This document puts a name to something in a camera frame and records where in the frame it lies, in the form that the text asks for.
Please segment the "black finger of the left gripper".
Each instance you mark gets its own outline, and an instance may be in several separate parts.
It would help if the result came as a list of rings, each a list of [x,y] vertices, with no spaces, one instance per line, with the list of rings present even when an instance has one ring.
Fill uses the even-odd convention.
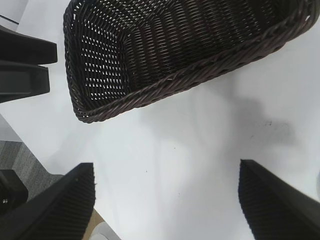
[[[0,59],[31,65],[58,61],[57,44],[0,27]]]
[[[50,92],[49,69],[44,66],[0,63],[0,102],[39,96]]]

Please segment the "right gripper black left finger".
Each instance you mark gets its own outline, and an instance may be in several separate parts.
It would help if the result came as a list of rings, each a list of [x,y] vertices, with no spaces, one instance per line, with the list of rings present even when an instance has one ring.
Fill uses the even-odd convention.
[[[81,163],[0,218],[2,240],[81,240],[96,200],[94,165]]]

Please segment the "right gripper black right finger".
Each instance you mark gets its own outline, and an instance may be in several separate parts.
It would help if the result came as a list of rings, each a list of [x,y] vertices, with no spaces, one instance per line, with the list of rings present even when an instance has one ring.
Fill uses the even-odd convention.
[[[256,240],[320,238],[320,203],[254,160],[240,161],[238,199]]]

